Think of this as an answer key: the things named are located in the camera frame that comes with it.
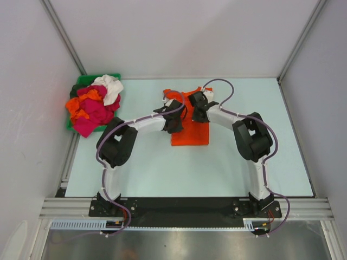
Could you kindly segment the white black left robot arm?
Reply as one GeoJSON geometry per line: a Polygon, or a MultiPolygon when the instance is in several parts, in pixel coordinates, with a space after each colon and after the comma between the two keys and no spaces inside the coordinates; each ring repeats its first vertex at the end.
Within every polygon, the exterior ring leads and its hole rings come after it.
{"type": "Polygon", "coordinates": [[[124,121],[115,117],[107,125],[97,142],[96,159],[102,167],[100,196],[104,199],[101,210],[107,216],[115,216],[120,210],[117,199],[121,195],[118,173],[130,158],[136,139],[144,134],[165,131],[169,134],[183,129],[181,114],[186,110],[185,102],[171,99],[150,115],[124,121]]]}

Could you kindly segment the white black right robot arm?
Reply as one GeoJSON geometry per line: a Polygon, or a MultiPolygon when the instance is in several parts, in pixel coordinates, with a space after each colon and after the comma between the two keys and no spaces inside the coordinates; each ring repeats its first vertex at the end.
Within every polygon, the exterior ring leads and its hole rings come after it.
{"type": "Polygon", "coordinates": [[[234,133],[239,154],[248,161],[251,188],[250,211],[256,217],[269,212],[274,198],[266,180],[266,157],[270,154],[273,140],[259,113],[241,115],[227,111],[218,102],[208,101],[204,92],[188,96],[193,107],[192,120],[199,123],[212,122],[234,133]]]}

